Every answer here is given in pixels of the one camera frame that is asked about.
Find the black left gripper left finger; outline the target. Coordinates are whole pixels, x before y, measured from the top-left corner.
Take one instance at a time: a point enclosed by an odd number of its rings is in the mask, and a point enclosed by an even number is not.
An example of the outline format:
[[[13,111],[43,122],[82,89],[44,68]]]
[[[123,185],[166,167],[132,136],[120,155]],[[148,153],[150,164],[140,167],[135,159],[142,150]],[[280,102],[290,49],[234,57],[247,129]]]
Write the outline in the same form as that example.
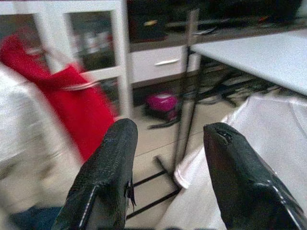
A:
[[[134,202],[132,168],[138,141],[136,124],[116,121],[83,164],[59,212],[54,230],[122,230]]]

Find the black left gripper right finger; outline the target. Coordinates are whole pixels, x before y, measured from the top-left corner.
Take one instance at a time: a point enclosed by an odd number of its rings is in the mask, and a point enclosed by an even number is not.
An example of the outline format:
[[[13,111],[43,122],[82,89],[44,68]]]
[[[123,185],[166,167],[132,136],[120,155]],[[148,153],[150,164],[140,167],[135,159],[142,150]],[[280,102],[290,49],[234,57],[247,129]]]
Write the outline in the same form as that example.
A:
[[[228,230],[302,230],[304,212],[247,139],[226,123],[203,127],[221,218]]]

